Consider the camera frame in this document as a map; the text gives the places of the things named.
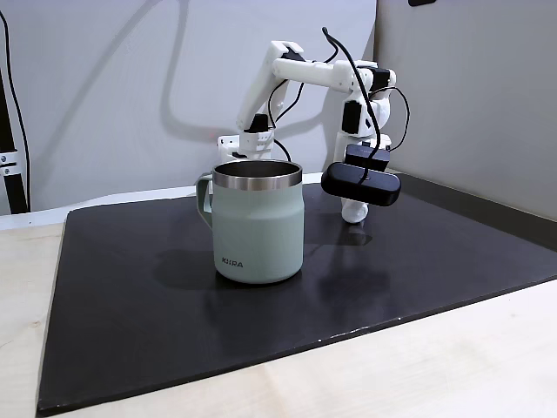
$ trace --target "mint green mug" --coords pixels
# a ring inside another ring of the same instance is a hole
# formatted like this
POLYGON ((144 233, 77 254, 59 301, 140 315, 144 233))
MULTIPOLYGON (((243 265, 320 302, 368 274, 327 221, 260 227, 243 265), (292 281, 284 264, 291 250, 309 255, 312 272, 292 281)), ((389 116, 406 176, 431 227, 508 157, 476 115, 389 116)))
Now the mint green mug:
POLYGON ((215 267, 223 276, 243 283, 272 283, 292 277, 302 267, 301 166, 268 159, 217 165, 199 178, 196 199, 199 214, 212 229, 215 267))

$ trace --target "white wall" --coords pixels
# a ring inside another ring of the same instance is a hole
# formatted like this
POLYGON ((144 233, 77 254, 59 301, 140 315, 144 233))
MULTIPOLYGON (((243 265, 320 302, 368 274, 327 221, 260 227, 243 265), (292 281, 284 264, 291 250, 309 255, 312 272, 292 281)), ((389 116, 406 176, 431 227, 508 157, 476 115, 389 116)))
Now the white wall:
POLYGON ((412 108, 393 166, 557 219, 556 17, 554 0, 379 0, 376 58, 412 108))
MULTIPOLYGON (((375 2, 349 3, 0 1, 30 142, 33 209, 193 184, 218 162, 216 137, 235 133, 239 104, 271 40, 294 40, 307 59, 325 59, 332 52, 320 31, 326 25, 355 57, 370 48, 375 2)), ((306 86, 280 121, 277 138, 307 172, 332 158, 342 97, 306 86)), ((0 185, 0 214, 8 212, 0 185)))

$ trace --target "black cable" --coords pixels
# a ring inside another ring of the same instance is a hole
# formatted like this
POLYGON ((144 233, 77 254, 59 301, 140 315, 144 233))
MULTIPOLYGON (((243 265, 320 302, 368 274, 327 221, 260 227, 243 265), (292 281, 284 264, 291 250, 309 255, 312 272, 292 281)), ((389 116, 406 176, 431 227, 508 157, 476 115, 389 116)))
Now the black cable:
POLYGON ((286 147, 284 145, 280 144, 280 142, 278 142, 277 139, 275 139, 274 141, 275 141, 275 144, 277 144, 280 147, 280 149, 283 151, 283 153, 286 155, 286 159, 288 160, 288 162, 289 163, 292 162, 292 159, 290 158, 290 154, 288 153, 288 150, 286 150, 286 147))
POLYGON ((31 193, 30 193, 30 161, 29 161, 29 145, 27 144, 27 134, 25 133, 25 127, 23 126, 23 117, 21 116, 21 109, 19 108, 19 103, 17 102, 16 89, 14 88, 14 82, 11 78, 11 62, 10 62, 10 33, 8 32, 8 22, 4 17, 2 11, 0 11, 0 17, 3 21, 4 36, 6 39, 6 66, 8 67, 8 79, 10 80, 11 96, 14 98, 14 104, 17 109, 17 118, 19 119, 19 126, 21 127, 21 133, 23 136, 23 145, 25 147, 25 160, 27 165, 27 209, 31 212, 31 193))
MULTIPOLYGON (((352 66, 352 70, 354 71, 354 75, 356 76, 356 79, 358 80, 359 89, 362 91, 362 94, 364 95, 364 100, 366 101, 367 113, 369 113, 369 115, 372 117, 373 128, 375 129, 375 136, 376 136, 375 147, 373 148, 372 153, 369 154, 369 157, 368 157, 368 160, 370 161, 370 164, 371 164, 371 161, 373 160, 373 156, 375 155, 375 153, 379 149, 379 145, 381 143, 381 132, 379 131, 379 124, 377 123, 377 119, 375 118, 375 113, 373 113, 372 104, 369 101, 369 97, 367 96, 366 87, 364 86, 364 82, 362 81, 362 77, 359 75, 358 68, 356 67, 356 64, 354 63, 354 60, 352 59, 352 56, 350 55, 350 52, 348 52, 348 50, 345 48, 345 46, 341 42, 339 42, 337 39, 335 39, 334 37, 329 35, 329 31, 327 30, 326 27, 323 27, 322 31, 323 31, 323 34, 325 35, 325 37, 327 38, 327 41, 329 41, 329 44, 335 43, 346 55, 346 58, 348 59, 348 61, 350 62, 350 65, 352 66)), ((365 179, 367 179, 367 174, 368 173, 369 173, 369 168, 366 167, 365 170, 364 170, 364 175, 362 176, 360 182, 363 182, 365 179)))
POLYGON ((299 85, 298 96, 296 96, 296 100, 292 102, 290 106, 288 106, 282 113, 280 113, 277 117, 277 122, 282 118, 294 105, 299 101, 299 97, 302 94, 302 90, 304 89, 304 83, 299 85))
MULTIPOLYGON (((339 47, 338 47, 336 44, 334 44, 334 43, 331 42, 331 41, 329 41, 329 44, 331 44, 332 47, 334 48, 334 52, 333 52, 333 54, 332 54, 327 60, 324 61, 325 64, 329 64, 329 63, 337 56, 337 54, 339 53, 339 47)), ((269 119, 271 120, 271 125, 272 125, 272 128, 273 128, 273 129, 276 129, 277 126, 275 125, 275 121, 273 120, 272 114, 271 114, 271 99, 272 99, 272 95, 273 95, 274 92, 275 92, 276 90, 278 90, 279 87, 280 87, 281 85, 283 85, 285 82, 286 82, 286 80, 284 80, 284 81, 283 81, 282 83, 280 83, 277 87, 275 87, 275 89, 274 89, 274 90, 272 91, 272 93, 271 93, 271 96, 269 97, 269 102, 268 102, 268 105, 267 105, 267 110, 268 110, 268 112, 269 112, 269 119)), ((296 96, 296 99, 292 102, 292 104, 291 104, 290 106, 288 106, 284 111, 282 111, 282 112, 278 115, 278 117, 277 117, 277 122, 278 122, 278 121, 279 121, 279 120, 280 120, 292 107, 294 107, 294 106, 296 105, 296 103, 299 101, 300 96, 302 95, 302 90, 304 90, 304 83, 302 83, 302 84, 299 85, 298 95, 296 96)), ((282 144, 280 144, 277 140, 275 140, 275 142, 278 144, 278 146, 280 146, 280 148, 282 149, 282 151, 285 152, 286 157, 288 157, 288 161, 291 161, 291 160, 290 160, 290 154, 288 153, 288 151, 286 150, 286 148, 285 148, 282 144)))
POLYGON ((373 95, 375 95, 379 92, 382 92, 382 91, 387 91, 387 90, 396 90, 399 93, 399 95, 403 98, 404 104, 406 106, 406 125, 404 127, 404 134, 402 135, 402 139, 400 140, 399 144, 390 150, 391 152, 393 152, 394 150, 396 150, 397 148, 399 148, 402 145, 402 143, 404 142, 404 139, 406 138, 406 133, 408 132, 408 123, 410 122, 410 105, 408 104, 408 100, 406 99, 406 96, 404 95, 404 93, 400 90, 400 88, 395 87, 395 86, 383 87, 381 89, 377 89, 376 91, 372 91, 369 94, 370 100, 372 99, 373 95))

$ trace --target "black mat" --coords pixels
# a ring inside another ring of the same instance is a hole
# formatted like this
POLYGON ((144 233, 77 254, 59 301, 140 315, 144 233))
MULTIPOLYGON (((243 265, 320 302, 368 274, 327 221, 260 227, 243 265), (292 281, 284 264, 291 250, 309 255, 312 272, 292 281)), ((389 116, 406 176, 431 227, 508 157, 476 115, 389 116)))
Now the black mat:
POLYGON ((43 415, 203 379, 550 280, 557 224, 401 175, 345 224, 304 186, 305 261, 250 287, 215 273, 192 198, 70 213, 50 313, 43 415))

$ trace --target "wooden table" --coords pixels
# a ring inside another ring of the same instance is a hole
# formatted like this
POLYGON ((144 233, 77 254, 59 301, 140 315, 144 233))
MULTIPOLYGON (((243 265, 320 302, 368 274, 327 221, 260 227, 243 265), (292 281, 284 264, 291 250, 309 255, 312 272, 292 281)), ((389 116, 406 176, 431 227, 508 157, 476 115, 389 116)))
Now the wooden table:
MULTIPOLYGON (((0 232, 2 418, 35 415, 63 229, 57 223, 0 232)), ((63 416, 555 417, 556 301, 553 281, 63 416)))

